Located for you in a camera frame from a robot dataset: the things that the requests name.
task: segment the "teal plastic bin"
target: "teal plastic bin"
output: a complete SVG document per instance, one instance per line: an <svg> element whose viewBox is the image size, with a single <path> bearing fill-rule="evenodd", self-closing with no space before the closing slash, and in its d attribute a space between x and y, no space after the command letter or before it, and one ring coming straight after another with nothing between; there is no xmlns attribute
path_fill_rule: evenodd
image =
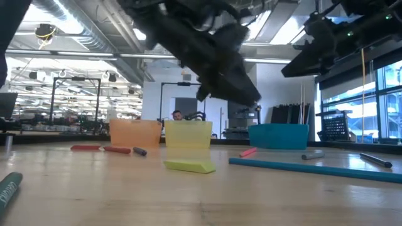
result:
<svg viewBox="0 0 402 226"><path fill-rule="evenodd" d="M261 124L249 126L250 145L268 149L306 149L308 125Z"/></svg>

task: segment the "ceiling duct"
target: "ceiling duct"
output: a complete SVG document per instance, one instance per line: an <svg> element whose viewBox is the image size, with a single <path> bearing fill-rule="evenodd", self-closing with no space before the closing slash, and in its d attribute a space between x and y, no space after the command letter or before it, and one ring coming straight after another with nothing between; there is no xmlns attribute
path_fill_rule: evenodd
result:
<svg viewBox="0 0 402 226"><path fill-rule="evenodd" d="M73 38L91 52L114 53L117 49L104 36L94 22L72 0L33 0L32 4L38 9L55 18L57 26L66 33L80 34L82 37ZM115 66L129 81L143 84L144 71L131 67L123 59L108 62Z"/></svg>

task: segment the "person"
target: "person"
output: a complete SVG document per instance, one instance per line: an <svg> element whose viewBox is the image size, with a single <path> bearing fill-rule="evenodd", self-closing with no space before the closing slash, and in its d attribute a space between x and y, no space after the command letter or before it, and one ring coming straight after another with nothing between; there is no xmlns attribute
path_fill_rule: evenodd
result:
<svg viewBox="0 0 402 226"><path fill-rule="evenodd" d="M182 112L179 111L179 110L175 110L175 111L172 113L172 115L173 115L173 120L174 120L174 121L183 120Z"/></svg>

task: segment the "blue foam tube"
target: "blue foam tube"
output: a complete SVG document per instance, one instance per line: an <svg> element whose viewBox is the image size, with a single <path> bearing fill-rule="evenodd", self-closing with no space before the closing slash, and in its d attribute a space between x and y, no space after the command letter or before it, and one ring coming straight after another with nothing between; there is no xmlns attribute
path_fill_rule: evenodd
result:
<svg viewBox="0 0 402 226"><path fill-rule="evenodd" d="M358 169L343 169L328 166L312 166L307 164L276 163L270 161L241 158L229 158L229 164L270 168L276 170L289 170L304 173L316 173L321 175L343 176L349 178L384 181L391 183L402 183L402 175L396 173L373 172Z"/></svg>

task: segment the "ceiling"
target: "ceiling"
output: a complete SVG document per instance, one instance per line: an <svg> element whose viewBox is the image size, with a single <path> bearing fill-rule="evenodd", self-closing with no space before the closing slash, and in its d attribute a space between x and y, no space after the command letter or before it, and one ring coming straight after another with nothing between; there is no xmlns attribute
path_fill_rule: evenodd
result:
<svg viewBox="0 0 402 226"><path fill-rule="evenodd" d="M257 14L261 11L261 1L259 0L230 0L229 2L239 9L252 7L251 11ZM321 10L331 5L330 0L319 2ZM52 12L50 11L52 7L48 6L56 6L59 11ZM67 14L58 18L57 15L64 9ZM245 45L250 43L253 45L247 50L243 49L243 54L247 57L256 57L260 50L269 48L272 44L285 45L294 40L308 15L314 11L315 0L301 0L300 3L295 0L266 1L266 9L269 10L259 14L256 22L249 25L251 32ZM345 14L340 8L337 8L330 16L344 18ZM224 24L230 20L228 15L221 16L217 20L217 24ZM57 28L55 36L49 42L39 40L35 36L35 29L44 23L52 24ZM90 46L91 43L85 42L92 35L97 37L95 39L96 46ZM302 41L305 36L300 35L298 38L299 41ZM170 54L160 45L154 50L144 50L144 39L144 34L134 28L132 19L123 13L114 0L34 0L10 44L10 48L80 52L113 51L116 53L143 51L145 53ZM112 107L117 109L120 116L140 114L142 109L140 86L144 81L165 82L182 79L180 73L182 69L176 60L137 60L133 58L123 60L120 58L115 60L72 58L64 60L7 57L7 62L11 75L8 77L9 89L20 93L19 103L30 106L29 109L37 106L37 110L45 112L52 93L53 78L60 75L65 78L74 76L100 78L102 80L100 98L102 114L106 114L107 109ZM29 77L31 72L38 72L38 78L31 79ZM109 81L110 74L116 75L115 82ZM27 86L32 87L33 90L28 91ZM128 94L130 87L135 88L135 94ZM56 90L56 101L59 108L89 113L94 112L95 109L93 100L95 94L93 81L66 80L63 84L59 84ZM68 99L73 95L82 101L69 101ZM40 105L35 101L38 99L42 100Z"/></svg>

